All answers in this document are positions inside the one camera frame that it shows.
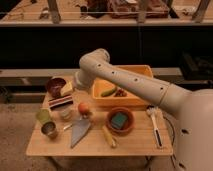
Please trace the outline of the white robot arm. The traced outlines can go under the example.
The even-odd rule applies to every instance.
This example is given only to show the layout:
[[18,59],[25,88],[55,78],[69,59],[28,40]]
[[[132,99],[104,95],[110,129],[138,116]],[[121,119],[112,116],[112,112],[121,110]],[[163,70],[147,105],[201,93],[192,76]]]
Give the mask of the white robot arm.
[[213,171],[213,89],[190,91],[173,83],[136,74],[110,64],[103,48],[83,55],[71,81],[87,90],[102,78],[159,107],[179,121],[177,171]]

